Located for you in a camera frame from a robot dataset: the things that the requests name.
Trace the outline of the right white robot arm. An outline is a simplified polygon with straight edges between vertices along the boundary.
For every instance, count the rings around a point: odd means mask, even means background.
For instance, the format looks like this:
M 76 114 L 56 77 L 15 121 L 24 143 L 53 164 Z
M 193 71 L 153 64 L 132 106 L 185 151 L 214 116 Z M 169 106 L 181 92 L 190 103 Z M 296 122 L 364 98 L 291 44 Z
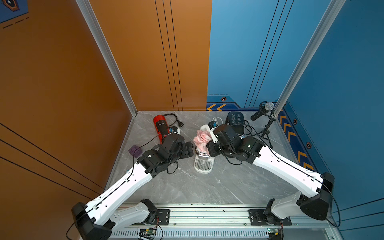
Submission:
M 306 215 L 325 221 L 333 204 L 335 178 L 330 173 L 308 170 L 276 153 L 264 141 L 252 136 L 241 138 L 230 125 L 208 124 L 212 140 L 207 144 L 211 157 L 223 155 L 263 168 L 297 189 L 291 196 L 271 199 L 263 212 L 268 225 L 280 225 L 293 216 Z

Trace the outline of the white coffee machine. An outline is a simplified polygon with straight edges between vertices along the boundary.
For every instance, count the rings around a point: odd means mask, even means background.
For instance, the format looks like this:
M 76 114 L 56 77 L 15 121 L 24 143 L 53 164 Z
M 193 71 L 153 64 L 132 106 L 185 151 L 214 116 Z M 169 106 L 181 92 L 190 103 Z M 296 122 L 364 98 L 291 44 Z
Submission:
M 208 131 L 208 125 L 203 125 L 199 130 Z M 195 161 L 194 168 L 198 173 L 209 174 L 214 166 L 215 158 L 210 157 L 209 153 L 200 153 L 195 145 Z

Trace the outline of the red coffee machine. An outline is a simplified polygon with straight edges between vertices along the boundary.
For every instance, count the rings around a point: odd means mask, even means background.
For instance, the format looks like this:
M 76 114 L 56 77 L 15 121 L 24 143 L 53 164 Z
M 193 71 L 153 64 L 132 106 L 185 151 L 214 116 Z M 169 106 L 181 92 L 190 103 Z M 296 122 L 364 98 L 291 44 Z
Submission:
M 156 132 L 158 134 L 160 143 L 162 144 L 165 138 L 171 134 L 171 129 L 168 125 L 168 122 L 163 115 L 157 115 L 153 118 L 153 123 L 155 125 Z

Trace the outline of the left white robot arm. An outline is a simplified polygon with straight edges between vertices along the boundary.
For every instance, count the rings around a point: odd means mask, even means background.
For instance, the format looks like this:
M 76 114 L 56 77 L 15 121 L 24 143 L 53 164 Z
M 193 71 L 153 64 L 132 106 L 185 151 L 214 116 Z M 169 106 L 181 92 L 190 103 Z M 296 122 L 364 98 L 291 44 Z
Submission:
M 74 226 L 83 240 L 107 240 L 114 231 L 134 224 L 157 223 L 157 208 L 148 199 L 133 207 L 121 205 L 139 188 L 159 173 L 194 155 L 194 145 L 184 137 L 172 133 L 157 145 L 142 153 L 133 167 L 100 196 L 86 204 L 72 207 Z

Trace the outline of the black coffee machine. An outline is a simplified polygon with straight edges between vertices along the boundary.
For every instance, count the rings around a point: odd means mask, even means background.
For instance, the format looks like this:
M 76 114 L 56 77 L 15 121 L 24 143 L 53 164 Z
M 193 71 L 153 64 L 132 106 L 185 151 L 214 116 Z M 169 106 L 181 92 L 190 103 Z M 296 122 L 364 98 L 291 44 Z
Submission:
M 229 112 L 226 124 L 231 126 L 240 137 L 245 135 L 245 118 L 241 112 Z

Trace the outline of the pink cloth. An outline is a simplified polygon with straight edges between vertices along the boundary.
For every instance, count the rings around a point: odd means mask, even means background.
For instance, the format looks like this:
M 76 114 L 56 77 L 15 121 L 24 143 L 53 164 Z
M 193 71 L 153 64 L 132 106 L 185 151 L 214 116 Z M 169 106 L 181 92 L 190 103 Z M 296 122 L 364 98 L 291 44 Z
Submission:
M 200 153 L 207 154 L 207 144 L 212 140 L 208 131 L 197 130 L 197 135 L 194 137 L 194 143 Z

